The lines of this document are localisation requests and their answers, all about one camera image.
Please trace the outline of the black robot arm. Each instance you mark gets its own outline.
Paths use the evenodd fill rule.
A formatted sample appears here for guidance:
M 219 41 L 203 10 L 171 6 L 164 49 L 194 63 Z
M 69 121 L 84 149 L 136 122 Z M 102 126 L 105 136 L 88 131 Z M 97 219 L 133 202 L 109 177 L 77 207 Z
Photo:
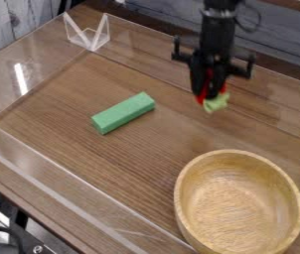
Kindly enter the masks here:
M 224 94 L 224 83 L 230 76 L 244 79 L 250 79 L 251 76 L 255 62 L 252 52 L 246 52 L 240 57 L 246 62 L 244 67 L 231 62 L 232 57 L 236 56 L 234 30 L 239 27 L 247 33 L 252 33 L 259 26 L 260 15 L 256 15 L 254 27 L 244 27 L 236 18 L 239 5 L 256 12 L 244 0 L 203 0 L 202 26 L 196 45 L 190 54 L 180 51 L 181 37 L 173 37 L 171 60 L 184 63 L 188 67 L 191 91 L 199 103 L 214 100 Z

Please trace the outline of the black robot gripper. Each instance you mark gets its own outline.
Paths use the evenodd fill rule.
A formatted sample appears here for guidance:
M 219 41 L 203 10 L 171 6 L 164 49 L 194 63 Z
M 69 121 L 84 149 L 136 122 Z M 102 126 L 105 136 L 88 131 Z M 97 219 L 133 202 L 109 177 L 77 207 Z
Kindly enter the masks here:
M 199 49 L 198 36 L 175 36 L 172 39 L 173 50 L 171 60 L 184 63 L 190 68 L 191 90 L 195 96 L 207 96 L 208 67 L 212 67 L 212 77 L 208 88 L 208 99 L 214 99 L 224 88 L 224 80 L 228 75 L 250 79 L 251 69 L 255 63 L 255 54 L 239 48 L 230 48 L 227 55 L 204 54 Z M 231 62 L 236 58 L 246 62 L 240 67 Z

